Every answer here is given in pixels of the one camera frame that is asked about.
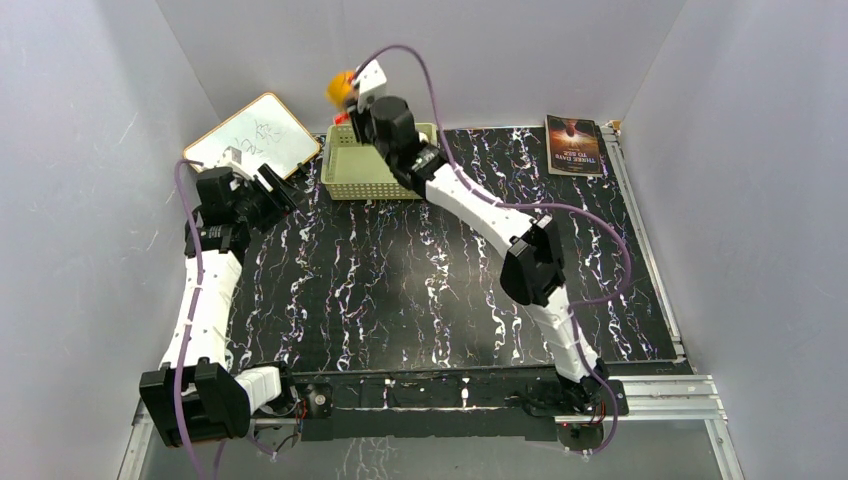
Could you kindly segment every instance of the whiteboard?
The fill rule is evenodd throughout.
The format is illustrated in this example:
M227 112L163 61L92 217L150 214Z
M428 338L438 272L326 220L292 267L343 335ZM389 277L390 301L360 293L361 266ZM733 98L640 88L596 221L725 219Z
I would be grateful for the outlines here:
M189 145L183 156L210 166L230 157L251 172L267 163L277 175L287 178L319 148L283 102L268 92ZM206 168L195 166L198 171Z

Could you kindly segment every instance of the floor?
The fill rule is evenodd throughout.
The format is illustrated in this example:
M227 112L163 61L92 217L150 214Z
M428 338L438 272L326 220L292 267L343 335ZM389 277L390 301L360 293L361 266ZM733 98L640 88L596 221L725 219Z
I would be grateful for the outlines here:
M472 178L512 202L582 205L610 222L633 255L633 286L609 307L578 312L610 362L677 357L608 159L589 179L547 173L543 128L455 130ZM322 159L292 181L301 211L255 235L230 318L231 369L285 359L299 372L551 363L539 330L500 291L501 260L451 214L421 201L333 202ZM621 280L615 244L555 213L569 296L595 298Z
M288 431L260 433L274 445ZM216 444L197 447L207 474ZM246 441L230 441L219 479L563 479L719 480L703 421L622 422L609 449L584 462L556 443L523 438L356 438L301 442L284 448L276 462ZM144 480L193 478L185 450L150 444L141 473Z

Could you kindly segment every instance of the wire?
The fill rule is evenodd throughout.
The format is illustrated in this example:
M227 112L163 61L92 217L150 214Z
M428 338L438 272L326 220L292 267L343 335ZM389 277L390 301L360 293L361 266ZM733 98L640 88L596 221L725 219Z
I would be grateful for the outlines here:
M218 444L218 450L215 452L215 461L212 463L212 480L218 480L218 467L221 466L221 457L224 455L224 447L226 445L226 440L221 440L221 443Z
M174 182L176 183L177 192L180 195L180 200L183 203L186 218L188 218L188 226L191 230L191 239L194 242L194 258L197 259L197 286L191 295L191 303L188 307L187 322L183 331L183 341L180 344L180 353L177 356L177 368L174 372L174 414L177 417L177 430L180 432L180 441L188 452L188 457L194 465L194 471L197 478L203 479L206 474L203 472L203 466L200 465L200 460L191 445L191 437L188 434L188 426L186 425L185 416L183 413L183 398L182 398L182 382L183 382L183 367L185 365L186 351L188 350L188 342L191 338L191 322L194 320L194 312L197 310L197 300L200 298L201 285L203 284L203 249L200 246L200 234L197 232L197 223L194 220L194 215L191 213L191 207L188 204L188 196L183 188L182 176L180 175L180 167L183 165L203 165L203 162L181 159L174 166Z
M593 409L592 409L592 418L590 418L590 419L589 419L589 423L588 423L588 425L594 425L594 423L595 423L595 415L597 415L597 414L598 414L598 410L600 410L600 408L593 408Z
M300 434L298 434L298 433L292 433L292 434L291 434L291 435L289 435L288 437L284 438L284 439L283 439L283 441L282 441L282 442L280 442L280 444L279 444L279 445L277 446L277 448L274 450L274 452L275 452L275 453L280 453L280 450L283 448L283 445L285 445L285 444L286 444L286 442L288 442L289 440L292 440L293 438L297 438L297 437L299 437L299 436L300 436Z
M306 418L306 399L303 399L303 413L300 418L296 418L295 422L297 423L297 432L303 433L303 419Z
M601 402L601 404L598 405L598 408L596 408L595 410L598 413L600 413L600 415L598 416L598 419L595 420L595 415L593 414L592 415L592 421L590 421L586 425L600 425L601 423L604 422L604 419L607 417L607 406L604 402Z
M427 64L424 62L424 59L421 57L421 55L418 53L418 51L416 51L414 48L412 48L410 46L402 45L402 44L394 44L394 45L389 45L389 46L383 47L383 48L377 50L376 52L374 52L373 54L371 54L371 56L369 56L367 60L362 62L356 68L356 74L358 75L359 72L363 68L365 68L366 65L371 63L374 59L376 59L377 57L379 57L380 55L382 55L384 52L386 52L388 50L403 50L403 51L409 53L410 55L412 55L413 57L415 57L415 59L418 61L418 65L421 66L421 70L424 73L424 80L427 83L427 90L430 94L430 103L433 107L433 118L436 122L436 128L438 129L438 132L439 132L439 139L440 139L442 146L445 150L445 154L448 157L448 163L450 163L451 168L453 169L454 173L456 173L456 176L459 179L459 181L472 194L474 194L477 198L480 198L480 199L482 199L486 202L491 202L492 200L494 200L494 198L492 196L484 194L484 193L480 192L479 190L472 187L472 185L469 183L469 181L465 178L465 175L462 173L462 167L454 159L453 152L451 151L451 148L450 148L450 144L448 143L447 137L445 136L445 130L442 127L442 121L439 117L439 107L438 107L438 103L436 102L436 93L433 90L433 82L430 79L430 72L427 69ZM624 259L623 259L623 261L624 261L624 278L622 279L622 282L620 282L618 284L618 286L617 286L617 288L615 289L614 292L610 293L609 295L605 295L601 298L597 298L597 299L594 299L594 300L584 300L584 301L580 301L580 302L574 302L568 307L568 313L569 313L569 317L571 318L571 326L572 326L572 330L573 330L575 345L577 347L577 353L580 357L580 362L583 364L583 368L585 368L589 372L589 374L592 376L592 378L595 379L595 381L598 382L607 391L607 393L609 394L609 396L612 400L613 417L612 417L612 427L610 428L610 433L607 436L607 438L605 438L604 441L601 442L601 445L597 449L594 449L592 453L600 452L601 450L606 448L607 445L609 445L613 436L615 436L616 429L618 428L618 401L616 400L615 392L609 386L609 384L603 378L601 378L600 375L598 375L595 372L594 368L589 366L589 361L586 359L586 353L583 351L583 346L581 345L581 342L579 341L579 339L580 339L580 325L577 322L577 316L574 313L574 307L586 306L586 305L599 305L599 304L607 303L607 302L613 301L614 299L620 297L623 294L624 289L627 288L627 286L629 286L629 284L630 284L630 276L631 276L631 270L632 270L632 265L631 265L631 261L630 261L630 254L627 251L627 245L625 244L624 239L621 238L621 236L618 234L618 232L616 232L603 219L601 219L600 217L598 217L598 216L596 216L592 213L589 213L587 211L584 211L580 208L577 208L577 207L574 207L574 206L571 206L571 205L565 205L565 204L562 204L562 203L518 204L518 203L504 203L504 202L501 202L501 201L497 201L495 203L495 206L501 207L501 208L511 208L511 209L515 209L515 210L559 209L559 210L565 210L566 212L569 212L569 213L581 215L581 216L589 219L593 223L597 224L598 227L601 228L601 230L603 230L605 233L607 233L609 236L611 236L612 239L615 241L616 245L618 246L618 249L621 251L622 256L624 257Z
M261 410L261 409L260 409L259 411L260 411L260 412L262 412L262 413L264 413L265 415L270 415L270 416L272 416L272 417L288 417L289 415L291 415L291 413L292 413L292 412L293 412L293 411L294 411L294 410L295 410L295 409L296 409L299 405L300 405L300 402L295 402L295 404L294 404L294 405L292 405L292 408L290 408L290 409L289 409L286 413L277 413L277 412L274 412L274 411L272 411L272 412L268 413L267 411L264 411L264 410Z
M256 448L259 449L260 452L264 453L265 455L270 456L272 459L277 457L277 452L275 452L273 448L257 440L256 437L253 436L253 431L249 432L244 438L246 438L248 442L252 443Z

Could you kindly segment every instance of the yellow object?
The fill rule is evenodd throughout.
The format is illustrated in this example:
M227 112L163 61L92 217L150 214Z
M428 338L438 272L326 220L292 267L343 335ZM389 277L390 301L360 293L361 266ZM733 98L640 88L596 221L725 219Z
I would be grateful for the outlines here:
M324 95L327 100L336 106L340 111L344 109L344 101L350 95L353 87L350 83L353 81L353 71L341 72L330 81L327 85L327 91Z

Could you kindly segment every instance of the marble pattern surface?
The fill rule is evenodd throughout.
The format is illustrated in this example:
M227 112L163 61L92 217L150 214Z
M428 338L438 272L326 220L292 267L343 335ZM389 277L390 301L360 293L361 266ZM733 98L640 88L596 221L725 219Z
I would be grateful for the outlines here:
M510 202L582 206L633 255L633 284L578 318L607 361L676 357L618 182L547 173L543 128L456 130L448 139L475 180ZM233 300L232 369L285 359L295 370L379 370L551 363L539 329L500 290L501 259L450 213L421 201L333 202L322 159L292 181L301 211L254 234ZM621 280L621 254L588 221L554 213L569 297Z

